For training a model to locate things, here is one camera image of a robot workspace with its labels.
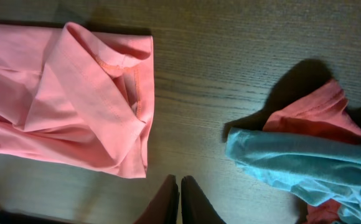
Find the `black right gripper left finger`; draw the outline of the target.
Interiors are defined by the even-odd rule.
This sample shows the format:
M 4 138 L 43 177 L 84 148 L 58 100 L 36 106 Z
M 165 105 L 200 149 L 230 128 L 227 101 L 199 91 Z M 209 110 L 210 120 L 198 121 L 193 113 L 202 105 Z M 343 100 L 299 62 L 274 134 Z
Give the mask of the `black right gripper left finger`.
M 179 188 L 176 177 L 168 175 L 134 224 L 176 224 L 178 208 Z

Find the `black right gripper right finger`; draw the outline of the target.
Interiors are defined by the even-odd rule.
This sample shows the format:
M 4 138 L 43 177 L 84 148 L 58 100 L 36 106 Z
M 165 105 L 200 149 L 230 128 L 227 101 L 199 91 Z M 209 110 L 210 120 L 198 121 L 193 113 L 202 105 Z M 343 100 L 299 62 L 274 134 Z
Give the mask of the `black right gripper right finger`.
M 181 207 L 183 224 L 225 224 L 191 175 L 181 181 Z

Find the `salmon pink t-shirt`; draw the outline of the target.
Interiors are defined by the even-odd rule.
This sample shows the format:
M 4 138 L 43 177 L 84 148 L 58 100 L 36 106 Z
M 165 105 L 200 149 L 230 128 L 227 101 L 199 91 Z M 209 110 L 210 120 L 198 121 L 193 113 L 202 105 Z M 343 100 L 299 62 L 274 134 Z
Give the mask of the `salmon pink t-shirt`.
M 0 24 L 0 154 L 144 178 L 153 116 L 151 36 Z

